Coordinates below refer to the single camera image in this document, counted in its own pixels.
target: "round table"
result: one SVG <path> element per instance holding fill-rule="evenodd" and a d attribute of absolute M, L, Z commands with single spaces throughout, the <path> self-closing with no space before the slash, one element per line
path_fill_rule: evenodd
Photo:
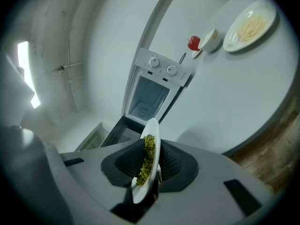
<path fill-rule="evenodd" d="M 224 38 L 235 18 L 254 1 L 228 1 L 199 27 L 199 33 L 215 25 Z M 161 122 L 162 139 L 216 153 L 248 143 L 282 107 L 298 59 L 297 36 L 278 8 L 274 25 L 251 46 L 232 53 L 220 46 L 191 60 L 196 61 L 195 75 Z"/>

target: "ceiling light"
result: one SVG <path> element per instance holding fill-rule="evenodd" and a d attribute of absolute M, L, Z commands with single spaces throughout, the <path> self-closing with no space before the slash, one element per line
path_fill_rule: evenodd
<path fill-rule="evenodd" d="M 33 108 L 38 107 L 41 103 L 38 99 L 36 90 L 34 89 L 31 73 L 29 69 L 29 59 L 28 59 L 28 42 L 23 42 L 18 44 L 18 59 L 19 66 L 24 69 L 24 81 L 28 86 L 34 91 L 34 96 L 30 101 Z"/>

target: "white wall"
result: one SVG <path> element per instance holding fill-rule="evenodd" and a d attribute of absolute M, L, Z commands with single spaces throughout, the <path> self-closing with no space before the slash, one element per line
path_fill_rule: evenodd
<path fill-rule="evenodd" d="M 17 66 L 17 44 L 29 41 L 30 70 L 41 105 L 33 109 L 29 103 L 21 126 L 60 152 L 74 151 L 100 123 L 85 108 L 82 78 L 75 79 L 82 76 L 83 65 L 66 67 L 62 75 L 51 72 L 68 66 L 69 59 L 71 64 L 83 61 L 85 34 L 97 1 L 23 0 L 4 44 Z"/>
<path fill-rule="evenodd" d="M 34 95 L 11 59 L 0 52 L 0 125 L 19 126 Z"/>
<path fill-rule="evenodd" d="M 42 140 L 54 144 L 59 153 L 73 152 L 100 123 L 100 119 L 85 108 L 64 124 L 49 130 Z"/>
<path fill-rule="evenodd" d="M 121 117 L 133 58 L 159 0 L 100 0 L 86 40 L 84 86 L 87 106 L 108 125 Z"/>

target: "plate of spaghetti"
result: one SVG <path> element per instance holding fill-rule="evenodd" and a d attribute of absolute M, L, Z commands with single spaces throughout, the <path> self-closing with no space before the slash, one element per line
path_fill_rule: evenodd
<path fill-rule="evenodd" d="M 254 43 L 270 29 L 276 15 L 272 1 L 253 2 L 234 20 L 225 36 L 223 48 L 227 52 L 235 52 Z"/>

